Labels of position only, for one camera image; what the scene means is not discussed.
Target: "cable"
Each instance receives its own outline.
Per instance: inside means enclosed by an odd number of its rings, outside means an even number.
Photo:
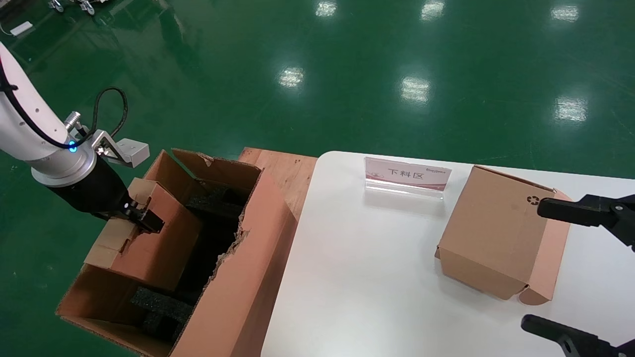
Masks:
[[[97,112],[99,111],[99,101],[102,99],[102,95],[109,90],[114,90],[118,92],[119,95],[121,96],[121,101],[123,102],[123,113],[121,114],[121,119],[119,120],[119,124],[117,124],[117,126],[113,129],[112,133],[110,133],[110,137],[114,138],[115,135],[117,135],[117,133],[119,132],[119,130],[123,127],[124,123],[126,122],[126,119],[128,118],[128,98],[126,98],[126,94],[123,92],[123,90],[117,87],[108,87],[102,90],[101,92],[99,92],[99,94],[97,95],[97,98],[95,99],[95,106],[93,107],[93,120],[95,121],[97,120],[97,116],[98,116]]]
[[[13,34],[10,34],[9,32],[6,32],[6,31],[2,28],[2,24],[0,24],[0,30],[2,30],[3,34],[5,34],[5,35],[13,36]]]
[[[74,149],[92,137],[92,135],[97,130],[97,120],[99,117],[98,115],[99,101],[101,100],[102,95],[109,90],[117,91],[121,96],[121,100],[123,101],[123,113],[121,115],[121,120],[119,121],[119,124],[115,127],[115,129],[112,131],[110,135],[111,137],[114,137],[114,135],[121,129],[121,127],[126,122],[126,118],[128,117],[128,99],[126,98],[126,94],[124,93],[123,90],[117,87],[108,87],[97,94],[97,98],[95,99],[95,106],[93,108],[93,122],[90,127],[90,130],[88,130],[88,133],[86,133],[84,137],[79,139],[79,141],[77,141],[74,144],[63,144],[49,137],[44,131],[42,131],[42,129],[40,129],[33,122],[33,120],[31,120],[29,115],[24,111],[24,108],[22,108],[22,106],[20,105],[20,102],[18,102],[18,99],[15,97],[15,94],[13,94],[13,91],[15,90],[18,90],[18,87],[15,85],[9,84],[9,80],[7,79],[6,73],[4,72],[4,67],[2,66],[2,58],[0,58],[0,91],[7,96],[7,99],[9,100],[9,102],[11,103],[15,111],[18,112],[18,115],[20,115],[22,120],[24,120],[24,122],[27,123],[27,125],[29,126],[29,128],[31,128],[31,130],[33,130],[36,134],[38,134],[42,139],[47,141],[49,144],[55,147],[59,147],[61,149]]]

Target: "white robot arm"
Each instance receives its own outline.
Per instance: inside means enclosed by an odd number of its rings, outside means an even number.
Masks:
[[[123,125],[128,105],[125,94]],[[0,150],[31,166],[33,178],[80,212],[102,219],[119,217],[142,231],[159,232],[164,222],[152,211],[139,208],[108,162],[135,167],[149,157],[148,145],[130,139],[115,143],[93,124],[86,128],[72,112],[63,123],[49,108],[11,53],[0,43]]]

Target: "torn cardboard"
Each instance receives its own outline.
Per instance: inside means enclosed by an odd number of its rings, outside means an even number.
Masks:
[[[508,300],[539,305],[553,298],[570,224],[538,216],[545,197],[562,192],[474,166],[435,257],[443,273]]]
[[[149,337],[140,328],[147,311],[131,302],[135,292],[140,286],[155,291],[163,289],[156,281],[147,279],[159,269],[158,265],[148,264],[147,259],[139,260],[138,264],[140,270],[149,275],[123,275],[112,266],[89,259],[95,254],[91,250],[57,314],[74,325],[146,356],[260,356],[297,221],[267,172],[252,165],[196,152],[173,149],[173,154],[195,177],[162,151],[146,173],[145,180],[137,181],[144,190],[149,187],[153,190],[150,206],[155,202],[155,192],[161,190],[169,193],[179,205],[185,205],[193,195],[212,192],[219,187],[231,187],[246,201],[237,218],[237,229],[232,234],[235,241],[220,258],[209,258],[214,272],[209,275],[214,277],[208,277],[202,294],[194,299],[194,311],[176,342]],[[178,221],[160,217],[166,226]],[[118,229],[121,236],[116,236],[117,242],[128,240],[124,251],[134,251],[140,242],[139,236],[128,239],[127,230]],[[169,233],[163,239],[173,239],[173,234],[176,233]],[[101,250],[103,246],[106,249],[117,247],[104,244],[93,249]],[[200,247],[198,243],[192,249],[190,260],[202,250],[197,247]],[[184,276],[197,270],[190,265],[180,268]],[[183,285],[184,277],[181,278],[177,289]]]

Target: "small cardboard box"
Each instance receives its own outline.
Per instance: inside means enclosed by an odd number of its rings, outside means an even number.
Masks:
[[[163,229],[157,234],[139,234],[129,220],[110,219],[84,263],[174,290],[198,238],[201,221],[156,181],[134,178],[128,193],[139,203],[152,198],[149,209],[164,220]]]
[[[524,304],[553,298],[569,224],[538,216],[550,189],[474,166],[452,211],[435,257],[443,273],[473,288]]]
[[[128,222],[113,226],[109,221],[98,238],[105,244],[93,246],[57,314],[144,356],[260,356],[297,221],[266,171],[197,152],[172,152],[195,177],[162,151],[144,180],[135,180],[130,187],[138,198],[152,197],[150,207],[166,222],[164,229],[147,237],[134,236],[130,225],[123,224]],[[219,187],[231,187],[246,202],[236,218],[232,243],[225,253],[210,259],[213,271],[204,275],[209,278],[201,284],[203,292],[176,342],[148,336],[141,328],[147,311],[131,299],[139,287],[169,290],[174,276],[189,269],[183,267],[183,252],[199,253],[200,246],[191,248],[189,237],[201,226],[181,208],[191,197]],[[110,240],[104,240],[104,234]],[[178,247],[175,242],[181,239],[183,247]],[[126,253],[139,259],[113,263],[125,259]],[[169,262],[169,269],[161,262]],[[158,271],[170,278],[157,278]]]

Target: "epoxy floor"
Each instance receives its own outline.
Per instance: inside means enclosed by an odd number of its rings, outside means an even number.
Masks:
[[[121,137],[237,158],[356,151],[635,178],[629,0],[43,3],[0,34],[61,117],[99,90]],[[107,95],[99,127],[120,101]],[[117,168],[126,182],[142,175]],[[0,355],[126,356],[54,314],[103,222],[0,154]]]

